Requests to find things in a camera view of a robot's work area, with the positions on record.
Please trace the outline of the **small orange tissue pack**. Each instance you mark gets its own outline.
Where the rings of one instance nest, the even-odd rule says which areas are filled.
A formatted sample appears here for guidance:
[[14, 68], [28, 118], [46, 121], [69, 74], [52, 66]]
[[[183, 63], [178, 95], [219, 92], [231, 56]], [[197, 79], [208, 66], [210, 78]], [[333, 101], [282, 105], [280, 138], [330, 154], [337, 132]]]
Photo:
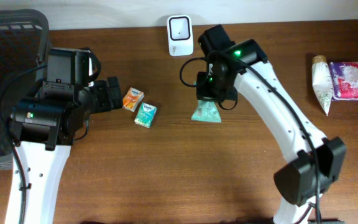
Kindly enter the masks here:
[[136, 88], [130, 87], [127, 94], [123, 98], [123, 108], [134, 112], [138, 104], [142, 101], [144, 92]]

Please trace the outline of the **teal wet wipes pack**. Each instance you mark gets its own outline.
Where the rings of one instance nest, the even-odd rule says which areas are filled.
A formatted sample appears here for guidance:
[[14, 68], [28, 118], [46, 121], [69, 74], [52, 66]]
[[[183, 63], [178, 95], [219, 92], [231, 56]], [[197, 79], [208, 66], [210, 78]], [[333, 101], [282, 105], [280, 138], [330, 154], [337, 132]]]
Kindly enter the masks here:
[[219, 111], [213, 101], [198, 100], [197, 109], [193, 113], [191, 119], [193, 121], [221, 123]]

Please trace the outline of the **small teal tissue pack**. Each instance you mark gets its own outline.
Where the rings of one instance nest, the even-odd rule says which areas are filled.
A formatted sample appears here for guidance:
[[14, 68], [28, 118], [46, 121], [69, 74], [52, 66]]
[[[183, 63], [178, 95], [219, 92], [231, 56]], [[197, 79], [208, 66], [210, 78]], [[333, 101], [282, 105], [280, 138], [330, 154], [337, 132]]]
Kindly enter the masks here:
[[150, 128], [156, 112], [157, 112], [156, 106], [147, 103], [142, 103], [138, 110], [137, 116], [135, 117], [134, 120], [135, 124], [141, 125], [146, 128]]

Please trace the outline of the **white floral cream tube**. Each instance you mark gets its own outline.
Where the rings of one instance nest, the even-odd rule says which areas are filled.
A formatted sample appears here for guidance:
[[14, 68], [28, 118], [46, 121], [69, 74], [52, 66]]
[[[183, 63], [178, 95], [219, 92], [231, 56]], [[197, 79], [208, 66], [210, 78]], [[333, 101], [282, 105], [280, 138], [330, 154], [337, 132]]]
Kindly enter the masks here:
[[329, 65], [324, 55], [312, 58], [311, 72], [313, 91], [324, 113], [328, 115], [334, 90]]

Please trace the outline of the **red purple tissue pack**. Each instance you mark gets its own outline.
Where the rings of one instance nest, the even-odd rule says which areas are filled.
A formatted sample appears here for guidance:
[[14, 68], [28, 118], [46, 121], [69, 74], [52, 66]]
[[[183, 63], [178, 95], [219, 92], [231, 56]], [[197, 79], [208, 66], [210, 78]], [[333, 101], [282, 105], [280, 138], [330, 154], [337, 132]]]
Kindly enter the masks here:
[[331, 62], [334, 101], [358, 101], [358, 62]]

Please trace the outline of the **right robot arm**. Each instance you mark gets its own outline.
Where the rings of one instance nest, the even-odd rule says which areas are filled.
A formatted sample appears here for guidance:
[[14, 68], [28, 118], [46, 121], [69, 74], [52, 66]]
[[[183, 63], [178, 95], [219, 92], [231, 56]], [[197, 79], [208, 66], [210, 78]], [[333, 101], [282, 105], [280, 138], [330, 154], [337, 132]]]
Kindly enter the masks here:
[[253, 40], [232, 41], [223, 26], [198, 38], [206, 71], [199, 72], [196, 97], [221, 105], [243, 96], [273, 134], [286, 165], [273, 179], [282, 196], [273, 223], [323, 223], [321, 196], [338, 180], [346, 155], [339, 137], [328, 139], [299, 109], [279, 82], [267, 55]]

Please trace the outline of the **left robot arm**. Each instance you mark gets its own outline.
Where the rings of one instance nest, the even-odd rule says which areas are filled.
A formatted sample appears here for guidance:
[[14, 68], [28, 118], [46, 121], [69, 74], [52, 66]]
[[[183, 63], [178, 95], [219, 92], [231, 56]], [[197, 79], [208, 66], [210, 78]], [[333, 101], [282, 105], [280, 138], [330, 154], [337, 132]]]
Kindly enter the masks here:
[[6, 223], [52, 223], [76, 132], [90, 128], [91, 114], [123, 107], [117, 77], [98, 79], [101, 63], [89, 48], [52, 48], [43, 68], [5, 120], [13, 156]]

